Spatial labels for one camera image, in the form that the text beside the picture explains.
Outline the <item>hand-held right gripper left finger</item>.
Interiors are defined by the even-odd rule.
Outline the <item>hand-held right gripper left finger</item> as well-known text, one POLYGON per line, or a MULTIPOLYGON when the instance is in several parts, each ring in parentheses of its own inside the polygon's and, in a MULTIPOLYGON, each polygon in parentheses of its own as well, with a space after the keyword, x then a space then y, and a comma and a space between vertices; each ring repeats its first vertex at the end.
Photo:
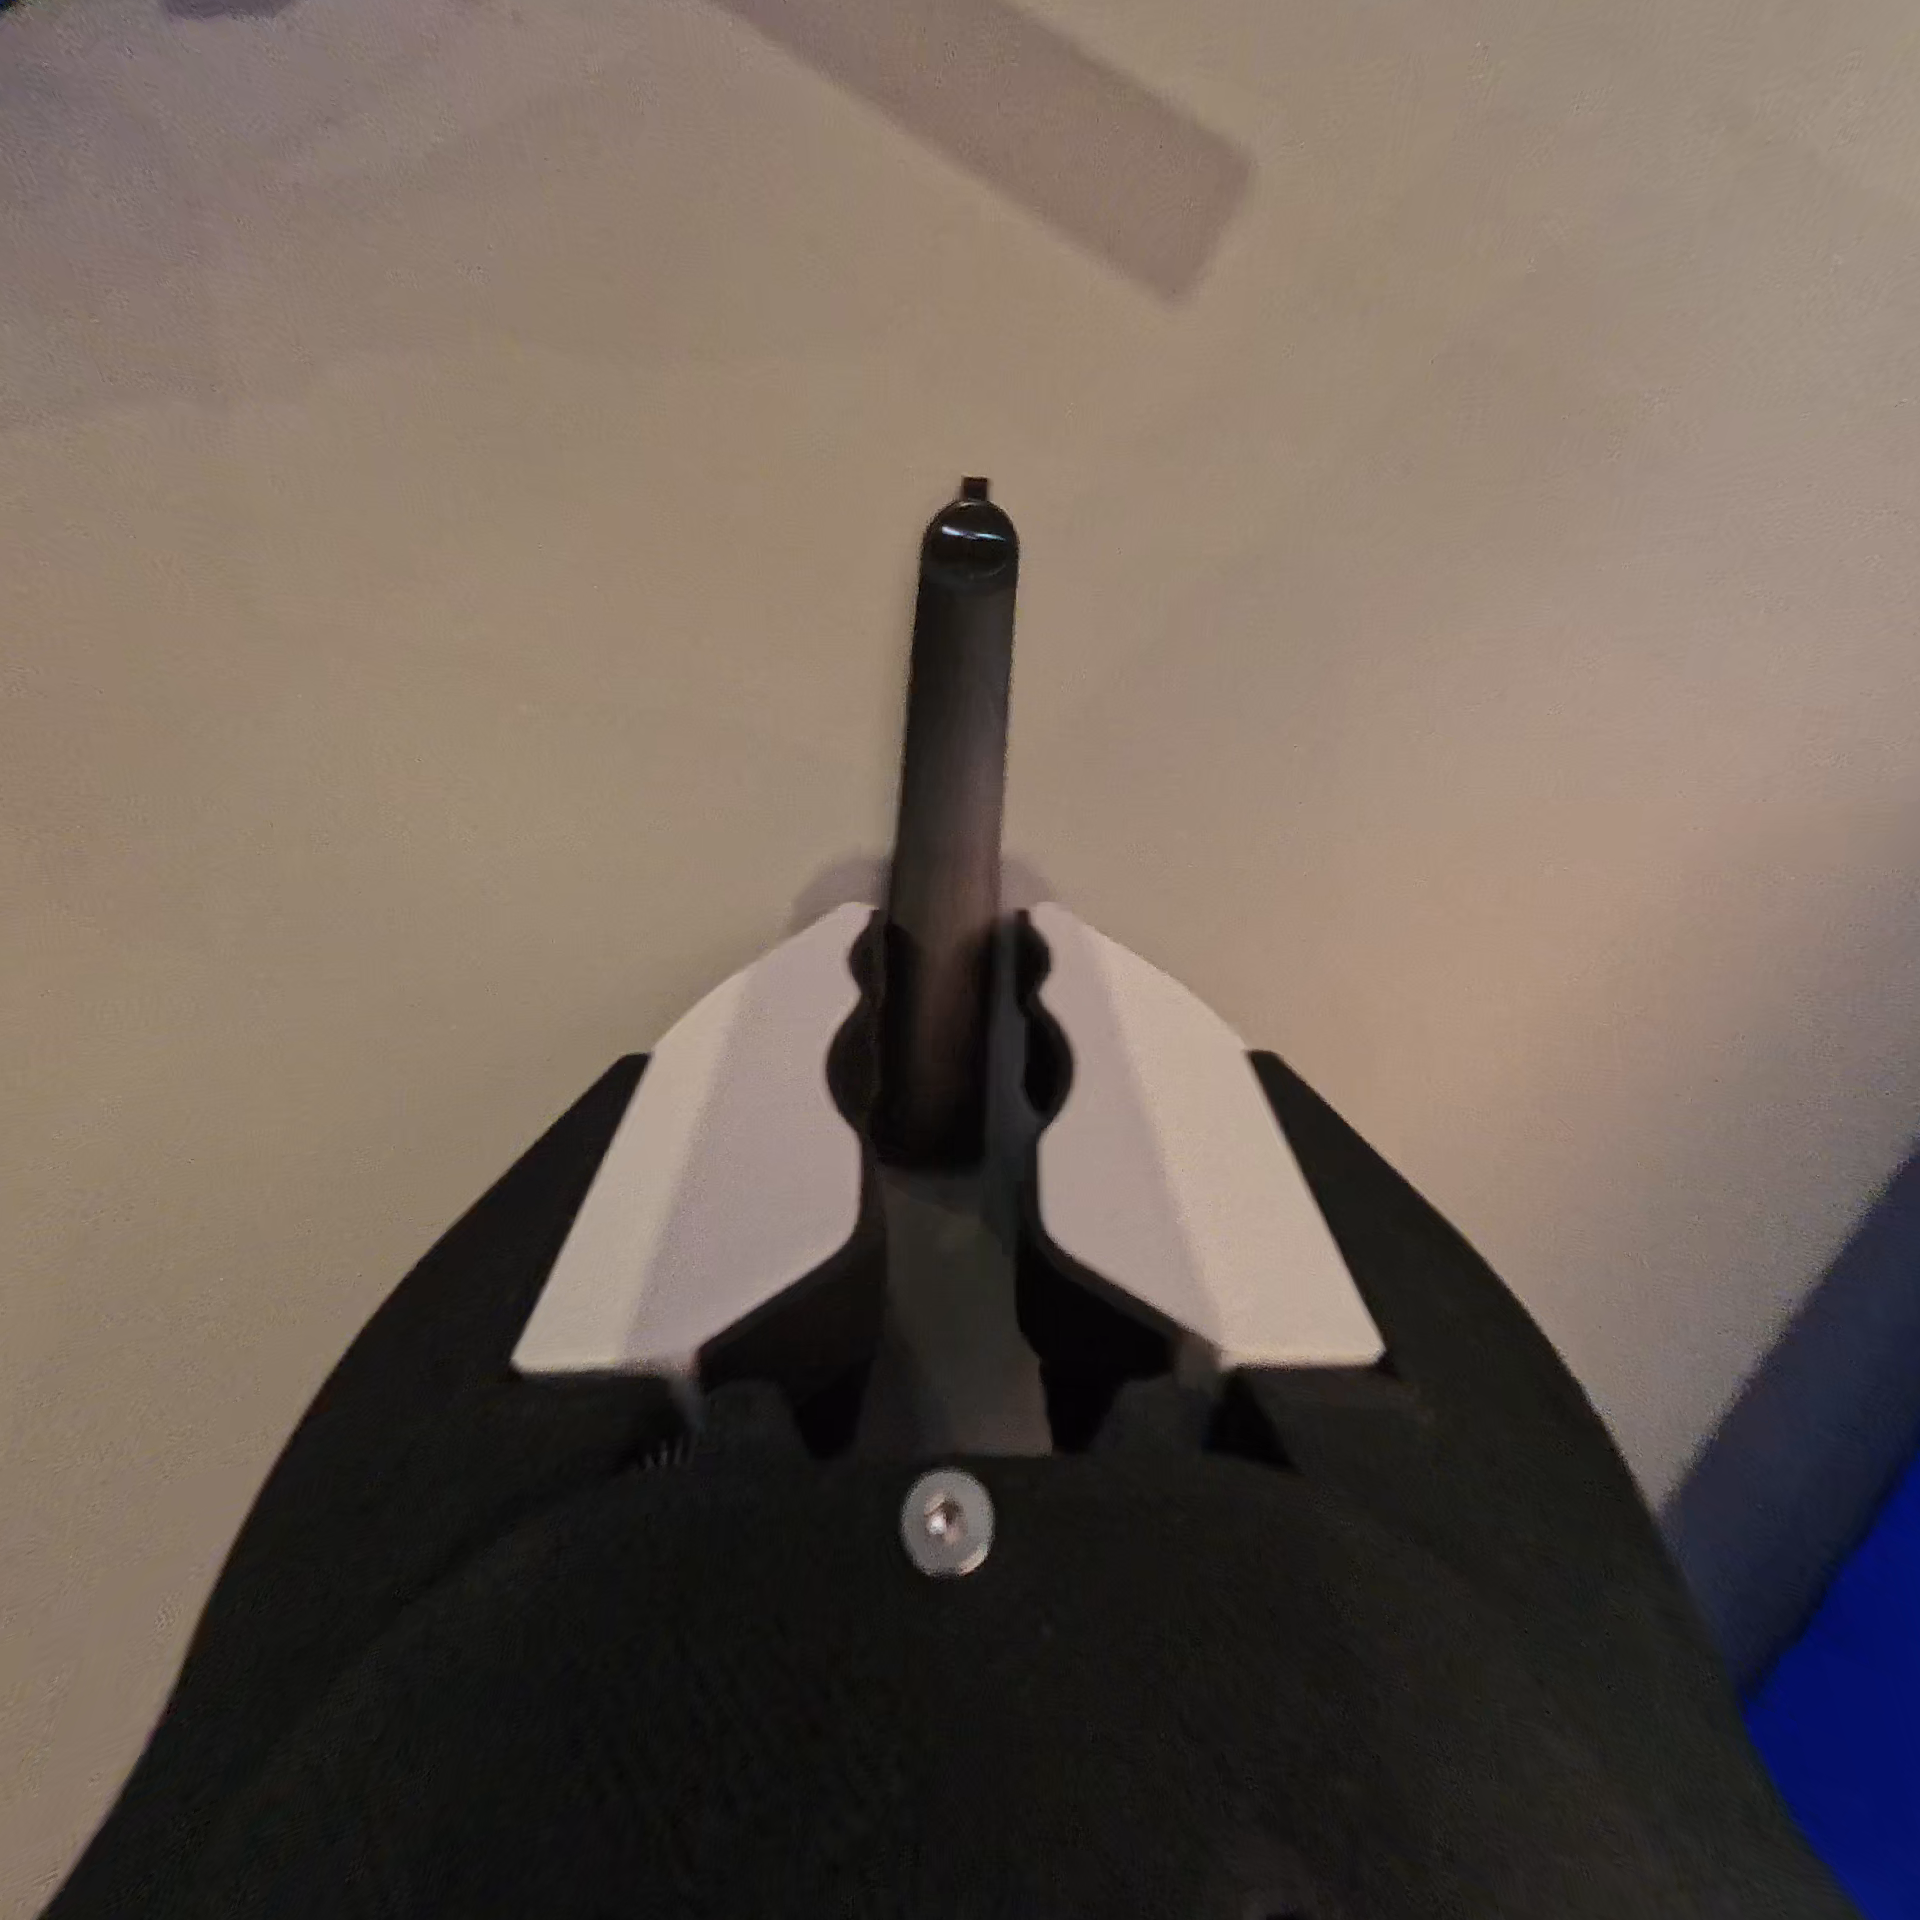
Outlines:
POLYGON ((838 899, 665 1025, 513 1337, 517 1382, 651 1382, 678 1413, 772 1387, 810 1452, 851 1452, 888 1332, 875 951, 881 913, 838 899))

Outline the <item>grey flat strip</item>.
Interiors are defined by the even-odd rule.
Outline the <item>grey flat strip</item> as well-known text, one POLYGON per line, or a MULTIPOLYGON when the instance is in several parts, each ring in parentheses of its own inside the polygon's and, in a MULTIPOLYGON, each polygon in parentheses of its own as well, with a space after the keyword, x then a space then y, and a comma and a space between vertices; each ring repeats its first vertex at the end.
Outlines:
POLYGON ((818 85, 1152 301, 1195 301, 1257 157, 1009 0, 720 0, 818 85))

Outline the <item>black remote battery cover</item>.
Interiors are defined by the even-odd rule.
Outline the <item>black remote battery cover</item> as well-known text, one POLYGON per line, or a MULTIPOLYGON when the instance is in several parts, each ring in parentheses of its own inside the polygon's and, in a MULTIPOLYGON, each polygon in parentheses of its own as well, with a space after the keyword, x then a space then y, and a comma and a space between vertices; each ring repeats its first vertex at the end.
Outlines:
POLYGON ((1019 526, 964 476, 924 526, 881 926, 875 1142, 900 1171, 982 1156, 1009 647, 1019 526))

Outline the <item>blue plastic storage bin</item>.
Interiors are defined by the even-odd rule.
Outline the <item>blue plastic storage bin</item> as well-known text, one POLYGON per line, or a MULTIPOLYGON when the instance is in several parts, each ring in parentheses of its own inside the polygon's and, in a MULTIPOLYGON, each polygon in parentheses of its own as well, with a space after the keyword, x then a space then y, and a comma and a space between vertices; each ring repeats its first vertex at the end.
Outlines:
POLYGON ((1787 1817, 1920 1911, 1920 1156, 1895 1171, 1660 1507, 1787 1817))

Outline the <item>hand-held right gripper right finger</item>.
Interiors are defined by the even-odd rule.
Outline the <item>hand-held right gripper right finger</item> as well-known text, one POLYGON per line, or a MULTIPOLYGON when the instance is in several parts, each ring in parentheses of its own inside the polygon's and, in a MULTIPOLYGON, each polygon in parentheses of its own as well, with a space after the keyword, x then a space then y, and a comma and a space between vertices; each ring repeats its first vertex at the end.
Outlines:
POLYGON ((995 941, 995 1212, 1047 1452, 1091 1452, 1137 1387, 1204 1434, 1257 1382, 1389 1366, 1249 1040, 1058 899, 995 941))

